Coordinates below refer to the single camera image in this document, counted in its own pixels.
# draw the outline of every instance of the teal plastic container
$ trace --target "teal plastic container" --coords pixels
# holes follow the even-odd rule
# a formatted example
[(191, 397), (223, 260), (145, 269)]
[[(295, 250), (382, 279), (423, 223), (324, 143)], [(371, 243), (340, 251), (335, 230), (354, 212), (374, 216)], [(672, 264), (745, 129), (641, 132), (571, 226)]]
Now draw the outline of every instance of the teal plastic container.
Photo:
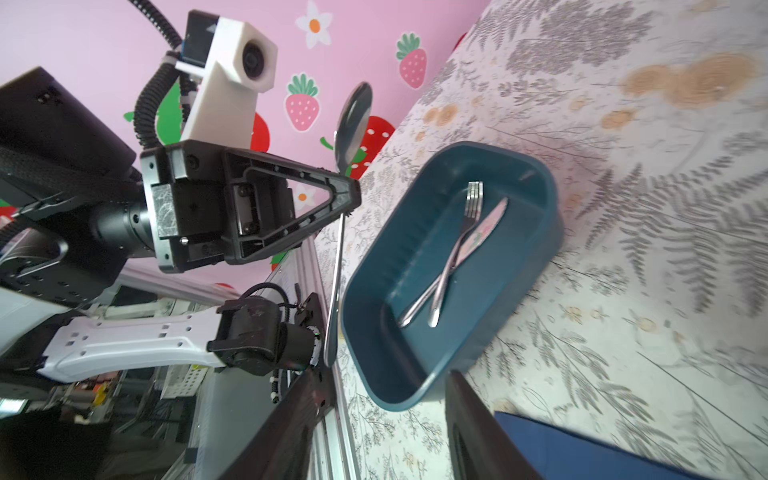
[[(436, 328), (429, 306), (405, 329), (396, 317), (440, 274), (458, 237), (469, 181), (484, 183), (483, 217), (508, 198), (488, 239), (453, 273)], [(445, 396), (493, 340), (549, 260), (563, 223), (551, 173), (523, 154), (474, 142), (432, 157), (357, 267), (341, 307), (344, 337), (371, 399), (407, 410)]]

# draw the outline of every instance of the gray leaf pattern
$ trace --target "gray leaf pattern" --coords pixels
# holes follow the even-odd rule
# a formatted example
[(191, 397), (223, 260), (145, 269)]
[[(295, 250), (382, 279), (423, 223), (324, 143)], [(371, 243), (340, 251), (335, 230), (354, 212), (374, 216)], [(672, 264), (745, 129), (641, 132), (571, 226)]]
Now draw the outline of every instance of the gray leaf pattern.
[[(469, 384), (699, 475), (768, 478), (763, 3), (493, 0), (363, 175), (344, 278), (441, 148), (530, 155), (558, 185), (564, 246)], [(326, 292), (336, 230), (315, 239)], [(385, 412), (344, 343), (339, 367), (361, 477), (450, 478), (444, 403)]]

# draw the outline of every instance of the fork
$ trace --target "fork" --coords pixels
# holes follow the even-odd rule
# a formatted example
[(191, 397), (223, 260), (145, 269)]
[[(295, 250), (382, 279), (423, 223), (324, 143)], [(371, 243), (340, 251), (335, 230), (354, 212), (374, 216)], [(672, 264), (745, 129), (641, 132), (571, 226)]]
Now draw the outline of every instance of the fork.
[(481, 212), (482, 182), (469, 182), (467, 185), (467, 201), (464, 205), (462, 228), (459, 231), (458, 239), (451, 250), (451, 254), (448, 255), (448, 261), (445, 262), (445, 267), (442, 269), (440, 280), (437, 284), (437, 290), (435, 290), (435, 298), (432, 299), (432, 313), (429, 317), (429, 326), (432, 328), (437, 326), (437, 322), (440, 319), (442, 301), (445, 298), (445, 291), (448, 289), (448, 278), (451, 276), (451, 268), (453, 268), (453, 265), (456, 262), (458, 249), (461, 247), (464, 237), (466, 237), (480, 221)]

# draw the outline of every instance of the blue mat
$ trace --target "blue mat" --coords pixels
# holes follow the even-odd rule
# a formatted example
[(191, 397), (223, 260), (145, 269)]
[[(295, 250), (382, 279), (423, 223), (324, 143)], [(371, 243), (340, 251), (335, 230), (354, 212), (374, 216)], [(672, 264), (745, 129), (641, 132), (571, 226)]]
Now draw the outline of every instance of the blue mat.
[(502, 412), (496, 412), (494, 417), (546, 480), (703, 478), (534, 420)]

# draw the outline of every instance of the metal spoon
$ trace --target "metal spoon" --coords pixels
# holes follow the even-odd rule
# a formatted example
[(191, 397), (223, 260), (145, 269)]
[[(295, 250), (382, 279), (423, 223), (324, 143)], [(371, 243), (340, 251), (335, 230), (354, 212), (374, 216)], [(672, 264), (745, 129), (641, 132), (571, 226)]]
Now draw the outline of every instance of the metal spoon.
[[(336, 166), (341, 174), (345, 174), (346, 169), (352, 164), (358, 149), (360, 149), (362, 139), (366, 136), (368, 118), (371, 115), (371, 103), (373, 103), (373, 90), (366, 82), (358, 85), (346, 101), (339, 118), (339, 127), (336, 129), (336, 145), (333, 148), (333, 153), (336, 155)], [(344, 248), (345, 219), (346, 214), (343, 214), (339, 219), (336, 271), (333, 274), (331, 308), (328, 312), (328, 326), (326, 327), (326, 341), (324, 343), (323, 361), (328, 367), (336, 361), (336, 352), (339, 347), (339, 301), (341, 297), (341, 260)]]

